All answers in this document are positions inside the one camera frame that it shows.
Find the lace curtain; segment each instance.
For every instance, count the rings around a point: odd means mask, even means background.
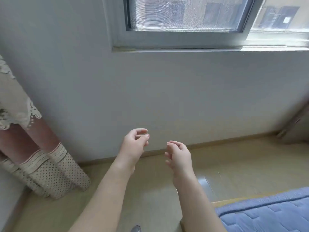
[[[90,179],[73,160],[0,55],[0,166],[36,194],[62,197]]]

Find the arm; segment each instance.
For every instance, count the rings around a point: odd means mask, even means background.
[[[167,149],[166,163],[174,172],[173,184],[178,191],[186,232],[226,232],[194,174],[187,147],[170,141]]]
[[[147,129],[134,129],[125,136],[119,154],[95,194],[69,232],[115,232],[128,180],[148,145]]]

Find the blue mattress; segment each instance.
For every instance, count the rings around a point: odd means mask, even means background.
[[[309,187],[216,208],[228,232],[309,232]]]

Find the baseboard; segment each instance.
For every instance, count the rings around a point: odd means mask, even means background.
[[[15,223],[19,219],[30,193],[31,190],[28,187],[25,187],[1,232],[11,232],[13,230]]]
[[[274,136],[274,135],[277,135],[278,133],[279,133],[279,131],[272,131],[272,132],[253,134],[253,135],[248,135],[248,136],[241,136],[241,137],[236,137],[236,138],[222,139],[222,140],[211,141],[211,142],[190,144],[190,145],[187,145],[187,147],[188,147],[189,150],[192,150],[192,149],[197,149],[197,148],[222,145],[222,144],[226,144],[226,143],[239,142],[239,141],[245,141],[245,140],[250,140],[250,139]],[[165,151],[166,151],[166,149],[146,151],[141,155],[141,158],[161,155],[161,154],[164,154]],[[115,159],[115,157],[109,157],[109,158],[103,158],[103,159],[98,159],[98,160],[81,161],[78,164],[79,164],[80,167],[86,167],[86,166],[95,165],[95,164],[110,163],[110,162],[113,162],[114,159]]]

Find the person's right hand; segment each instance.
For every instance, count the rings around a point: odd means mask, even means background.
[[[167,152],[165,156],[169,158],[166,164],[174,172],[174,185],[181,181],[183,177],[194,177],[195,174],[192,167],[191,153],[186,145],[176,141],[169,141],[167,143]]]

